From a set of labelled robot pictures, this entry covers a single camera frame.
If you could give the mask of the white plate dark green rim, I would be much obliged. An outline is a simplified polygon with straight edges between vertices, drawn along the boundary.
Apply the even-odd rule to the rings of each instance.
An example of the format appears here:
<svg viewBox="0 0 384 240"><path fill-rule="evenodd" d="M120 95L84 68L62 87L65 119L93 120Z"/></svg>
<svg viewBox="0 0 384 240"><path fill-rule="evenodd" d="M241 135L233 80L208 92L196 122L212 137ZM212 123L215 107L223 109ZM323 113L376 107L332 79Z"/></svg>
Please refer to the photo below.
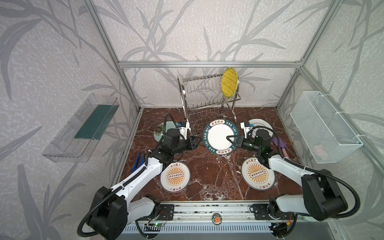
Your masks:
<svg viewBox="0 0 384 240"><path fill-rule="evenodd" d="M231 144L226 137L237 135L239 132L228 120L214 120L207 124L203 131L203 143L207 150L215 155L226 155L234 151L235 144Z"/></svg>

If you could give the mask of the yellow woven pattern plate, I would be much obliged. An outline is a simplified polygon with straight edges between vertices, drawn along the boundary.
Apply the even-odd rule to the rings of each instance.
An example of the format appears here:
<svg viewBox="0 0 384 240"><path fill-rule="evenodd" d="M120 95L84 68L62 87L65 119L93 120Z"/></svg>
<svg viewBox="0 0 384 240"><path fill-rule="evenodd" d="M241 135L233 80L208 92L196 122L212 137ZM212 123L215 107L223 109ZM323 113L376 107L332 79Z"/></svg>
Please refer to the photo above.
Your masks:
<svg viewBox="0 0 384 240"><path fill-rule="evenodd" d="M239 78L234 68L228 68L224 71L221 79L221 91L225 98L232 98L237 92Z"/></svg>

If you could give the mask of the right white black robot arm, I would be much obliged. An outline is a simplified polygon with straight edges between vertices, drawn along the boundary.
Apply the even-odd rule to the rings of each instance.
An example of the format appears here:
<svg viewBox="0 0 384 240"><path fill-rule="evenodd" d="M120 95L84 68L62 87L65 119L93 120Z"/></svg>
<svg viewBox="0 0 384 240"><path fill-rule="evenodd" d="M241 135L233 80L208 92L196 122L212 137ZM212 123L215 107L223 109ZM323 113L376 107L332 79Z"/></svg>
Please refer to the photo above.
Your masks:
<svg viewBox="0 0 384 240"><path fill-rule="evenodd" d="M328 170L315 170L290 160L280 140L276 140L278 150L273 151L273 138L278 138L277 133L264 126L250 127L244 136L226 137L235 147L254 152L261 165L281 173L302 188L301 195L276 198L281 212L294 212L317 221L348 218L358 212L361 199L352 186Z"/></svg>

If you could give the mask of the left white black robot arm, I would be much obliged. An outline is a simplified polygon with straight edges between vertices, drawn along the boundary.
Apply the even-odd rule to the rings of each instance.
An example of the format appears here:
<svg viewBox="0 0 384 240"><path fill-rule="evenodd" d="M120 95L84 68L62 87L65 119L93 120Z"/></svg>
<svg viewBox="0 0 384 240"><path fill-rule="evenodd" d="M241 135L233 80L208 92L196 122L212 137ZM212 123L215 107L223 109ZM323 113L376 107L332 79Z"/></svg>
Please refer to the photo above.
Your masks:
<svg viewBox="0 0 384 240"><path fill-rule="evenodd" d="M109 189L101 187L78 225L78 236L101 235L106 240L115 240L131 222L147 216L156 217L160 207L158 200L143 197L133 201L133 198L173 163L175 155L197 148L201 138L189 136L189 130L190 123L185 121L165 131L157 145L145 154L140 167Z"/></svg>

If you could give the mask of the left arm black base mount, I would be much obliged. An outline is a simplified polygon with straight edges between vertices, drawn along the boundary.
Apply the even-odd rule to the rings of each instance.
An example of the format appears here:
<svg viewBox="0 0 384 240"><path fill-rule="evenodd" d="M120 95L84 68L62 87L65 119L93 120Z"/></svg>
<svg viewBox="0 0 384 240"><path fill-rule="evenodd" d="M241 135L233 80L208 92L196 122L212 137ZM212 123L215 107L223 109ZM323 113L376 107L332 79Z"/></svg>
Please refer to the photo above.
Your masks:
<svg viewBox="0 0 384 240"><path fill-rule="evenodd" d="M175 205L160 204L155 206L153 212L146 217L148 220L172 221L175 213Z"/></svg>

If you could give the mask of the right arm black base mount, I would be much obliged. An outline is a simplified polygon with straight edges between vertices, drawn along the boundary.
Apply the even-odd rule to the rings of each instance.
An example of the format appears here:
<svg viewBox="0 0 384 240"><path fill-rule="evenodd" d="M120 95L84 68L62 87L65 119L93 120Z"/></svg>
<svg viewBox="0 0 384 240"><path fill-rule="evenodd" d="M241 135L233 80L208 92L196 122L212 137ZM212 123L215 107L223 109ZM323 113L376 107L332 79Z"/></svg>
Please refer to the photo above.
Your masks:
<svg viewBox="0 0 384 240"><path fill-rule="evenodd" d="M272 204L252 204L249 211L254 215L255 220L277 220L289 222L294 219L294 213L281 212L278 207Z"/></svg>

